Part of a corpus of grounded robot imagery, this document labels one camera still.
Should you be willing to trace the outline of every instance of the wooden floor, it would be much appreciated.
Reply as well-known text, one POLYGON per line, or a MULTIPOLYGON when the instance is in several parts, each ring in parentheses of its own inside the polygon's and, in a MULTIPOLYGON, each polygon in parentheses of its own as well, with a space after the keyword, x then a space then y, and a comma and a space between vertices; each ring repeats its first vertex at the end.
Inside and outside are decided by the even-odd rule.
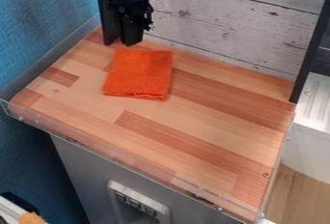
POLYGON ((276 224, 329 224, 330 184, 281 166, 265 215, 276 224))
MULTIPOLYGON (((46 117, 31 119, 47 130, 252 221, 289 129, 292 83, 141 42, 133 48, 174 53, 169 99, 105 96, 102 85, 121 47, 103 45, 100 30, 94 31, 12 103, 46 117)), ((12 112, 26 118, 21 109, 12 112)))

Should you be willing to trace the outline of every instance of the rustic wood plank wall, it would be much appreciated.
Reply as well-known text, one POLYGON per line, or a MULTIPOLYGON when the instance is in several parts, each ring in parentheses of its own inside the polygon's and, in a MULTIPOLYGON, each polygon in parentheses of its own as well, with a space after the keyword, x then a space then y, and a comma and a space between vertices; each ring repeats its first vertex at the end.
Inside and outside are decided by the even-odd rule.
POLYGON ((294 80, 323 0, 152 0, 147 37, 294 80))

